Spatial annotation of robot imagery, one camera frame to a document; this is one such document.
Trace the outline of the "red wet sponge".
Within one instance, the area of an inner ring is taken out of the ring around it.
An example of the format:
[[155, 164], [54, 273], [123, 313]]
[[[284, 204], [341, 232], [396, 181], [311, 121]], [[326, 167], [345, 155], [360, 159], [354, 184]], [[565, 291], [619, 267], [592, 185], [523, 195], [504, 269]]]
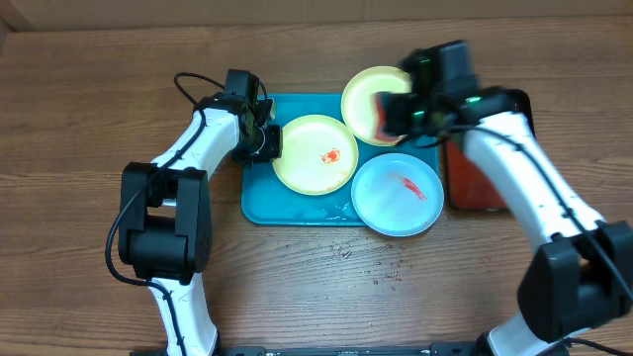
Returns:
[[374, 110], [376, 113], [376, 123], [374, 124], [374, 139], [381, 142], [395, 142], [398, 140], [397, 136], [390, 135], [385, 132], [387, 125], [387, 107], [390, 103], [392, 94], [390, 92], [377, 92], [374, 95]]

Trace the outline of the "yellow plate with ketchup spot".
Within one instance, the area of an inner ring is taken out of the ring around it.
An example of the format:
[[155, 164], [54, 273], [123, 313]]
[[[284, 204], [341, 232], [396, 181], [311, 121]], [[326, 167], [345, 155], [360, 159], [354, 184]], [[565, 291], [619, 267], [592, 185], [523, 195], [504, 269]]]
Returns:
[[318, 196], [345, 185], [358, 161], [356, 138], [345, 124], [325, 115], [306, 115], [282, 127], [282, 155], [272, 166], [291, 190]]

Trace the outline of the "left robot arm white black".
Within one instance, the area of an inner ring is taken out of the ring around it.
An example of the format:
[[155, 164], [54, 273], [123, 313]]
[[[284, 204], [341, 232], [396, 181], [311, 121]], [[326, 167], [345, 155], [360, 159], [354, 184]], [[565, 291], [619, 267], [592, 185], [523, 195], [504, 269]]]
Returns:
[[274, 110], [272, 99], [256, 94], [203, 98], [189, 127], [164, 153], [123, 171], [106, 265], [117, 280], [150, 290], [167, 336], [166, 355], [214, 355], [219, 349], [203, 282], [212, 242], [209, 180], [227, 155], [246, 166], [279, 157]]

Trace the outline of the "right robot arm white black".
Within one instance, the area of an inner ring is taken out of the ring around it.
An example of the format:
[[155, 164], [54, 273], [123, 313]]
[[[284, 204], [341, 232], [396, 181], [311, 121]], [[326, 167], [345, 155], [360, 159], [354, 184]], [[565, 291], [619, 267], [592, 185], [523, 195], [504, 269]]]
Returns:
[[536, 142], [519, 91], [492, 87], [380, 92], [379, 128], [405, 137], [458, 137], [534, 250], [519, 311], [482, 334], [474, 355], [547, 355], [632, 310], [632, 228], [607, 222]]

